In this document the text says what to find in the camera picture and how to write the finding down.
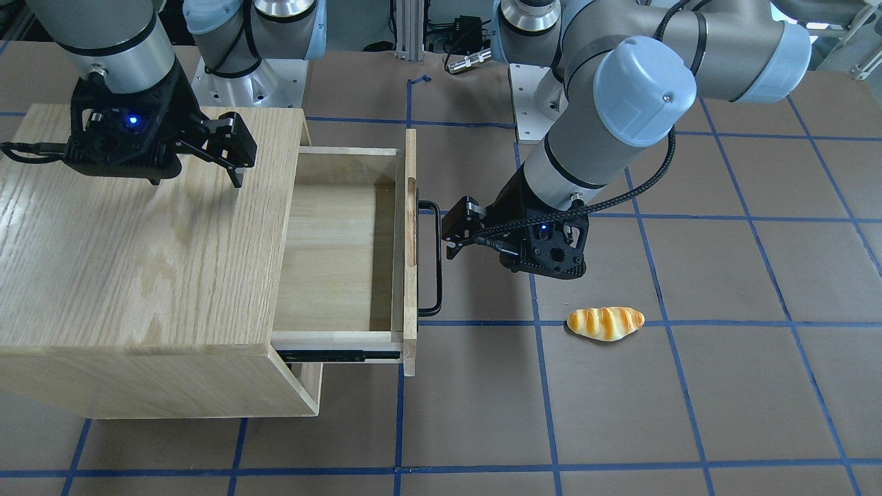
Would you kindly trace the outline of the wooden drawer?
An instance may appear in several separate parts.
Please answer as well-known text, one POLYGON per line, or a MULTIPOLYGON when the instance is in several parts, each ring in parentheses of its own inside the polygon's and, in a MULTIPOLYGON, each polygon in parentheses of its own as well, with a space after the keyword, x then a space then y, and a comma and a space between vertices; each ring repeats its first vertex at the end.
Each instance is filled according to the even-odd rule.
POLYGON ((300 148, 271 345, 287 363, 416 373, 417 134, 300 148))

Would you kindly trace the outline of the wooden drawer cabinet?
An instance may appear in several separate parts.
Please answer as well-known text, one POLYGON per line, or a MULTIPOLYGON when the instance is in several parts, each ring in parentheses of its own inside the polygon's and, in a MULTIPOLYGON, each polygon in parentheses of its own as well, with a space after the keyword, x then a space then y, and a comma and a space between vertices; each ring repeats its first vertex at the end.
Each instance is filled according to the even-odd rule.
POLYGON ((2 390, 94 420, 317 415, 271 345, 300 109, 240 109, 233 188, 187 156, 159 186, 2 160, 2 390))

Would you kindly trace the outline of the yellow toy bread roll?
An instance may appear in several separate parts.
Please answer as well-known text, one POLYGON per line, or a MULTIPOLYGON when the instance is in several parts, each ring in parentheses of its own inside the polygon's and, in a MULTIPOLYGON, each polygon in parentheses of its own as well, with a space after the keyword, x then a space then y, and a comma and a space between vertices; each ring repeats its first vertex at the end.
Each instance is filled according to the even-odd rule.
POLYGON ((599 342, 621 341, 642 329, 645 322, 644 314, 630 307, 579 309, 565 320, 571 332, 599 342))

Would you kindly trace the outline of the aluminium frame post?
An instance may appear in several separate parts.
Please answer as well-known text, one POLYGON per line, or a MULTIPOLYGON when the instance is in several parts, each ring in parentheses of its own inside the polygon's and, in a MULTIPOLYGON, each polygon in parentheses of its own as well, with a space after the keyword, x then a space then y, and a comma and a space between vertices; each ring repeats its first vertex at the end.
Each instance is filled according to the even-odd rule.
POLYGON ((427 32, 426 1, 391 1, 394 56, 422 65, 427 32))

